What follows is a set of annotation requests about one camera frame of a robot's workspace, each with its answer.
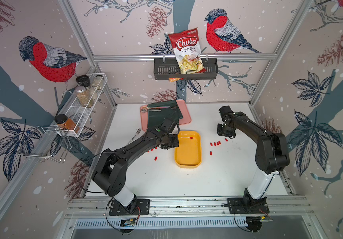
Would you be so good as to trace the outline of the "yellow plastic storage box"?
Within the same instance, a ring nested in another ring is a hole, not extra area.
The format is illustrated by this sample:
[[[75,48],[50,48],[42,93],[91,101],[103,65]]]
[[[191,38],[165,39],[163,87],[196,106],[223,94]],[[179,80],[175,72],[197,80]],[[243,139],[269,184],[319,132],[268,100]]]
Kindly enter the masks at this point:
[[[201,138],[198,132],[182,130],[178,134],[179,147],[175,149],[174,160],[180,168],[197,168],[202,162]]]

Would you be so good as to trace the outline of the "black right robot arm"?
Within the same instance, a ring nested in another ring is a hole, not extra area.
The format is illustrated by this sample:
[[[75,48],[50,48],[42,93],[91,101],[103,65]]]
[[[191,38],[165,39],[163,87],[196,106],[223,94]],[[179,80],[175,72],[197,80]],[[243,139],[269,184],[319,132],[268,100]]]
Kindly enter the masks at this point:
[[[229,106],[222,106],[219,113],[223,121],[217,125],[219,136],[233,139],[238,129],[257,145],[255,163],[259,170],[242,198],[227,199],[230,214],[269,213],[268,188],[273,178],[290,164],[286,137],[261,127],[243,112],[233,112]]]

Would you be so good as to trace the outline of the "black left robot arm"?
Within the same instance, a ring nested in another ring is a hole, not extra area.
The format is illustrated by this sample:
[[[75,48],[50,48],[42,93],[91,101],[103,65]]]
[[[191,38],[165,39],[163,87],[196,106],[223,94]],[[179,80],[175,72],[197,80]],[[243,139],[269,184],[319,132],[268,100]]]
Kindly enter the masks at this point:
[[[137,196],[126,186],[127,170],[135,160],[156,147],[165,150],[178,147],[178,134],[173,133],[176,128],[179,129],[178,120],[165,118],[130,144],[116,150],[104,150],[92,173],[92,181],[129,214],[138,212]]]

